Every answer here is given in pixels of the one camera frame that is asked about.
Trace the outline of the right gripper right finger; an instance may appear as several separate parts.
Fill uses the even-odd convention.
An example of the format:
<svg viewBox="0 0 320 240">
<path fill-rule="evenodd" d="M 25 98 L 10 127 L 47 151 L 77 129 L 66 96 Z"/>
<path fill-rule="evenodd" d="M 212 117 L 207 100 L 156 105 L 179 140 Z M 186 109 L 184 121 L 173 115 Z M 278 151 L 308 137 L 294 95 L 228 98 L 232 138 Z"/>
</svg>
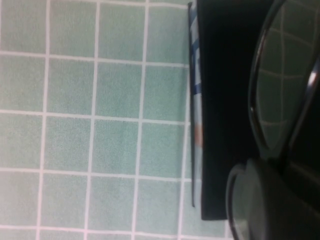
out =
<svg viewBox="0 0 320 240">
<path fill-rule="evenodd" d="M 290 187 L 300 198 L 320 196 L 320 74 L 312 72 L 308 99 L 290 142 Z"/>
</svg>

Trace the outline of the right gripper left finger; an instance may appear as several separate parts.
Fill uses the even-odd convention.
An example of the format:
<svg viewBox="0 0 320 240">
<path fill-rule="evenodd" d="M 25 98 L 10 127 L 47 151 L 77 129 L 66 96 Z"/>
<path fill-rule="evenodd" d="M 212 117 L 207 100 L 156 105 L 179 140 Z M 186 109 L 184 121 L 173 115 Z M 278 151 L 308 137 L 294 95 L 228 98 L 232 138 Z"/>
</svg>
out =
<svg viewBox="0 0 320 240">
<path fill-rule="evenodd" d="M 251 240 L 318 240 L 320 215 L 299 199 L 268 164 L 246 164 L 246 221 Z"/>
</svg>

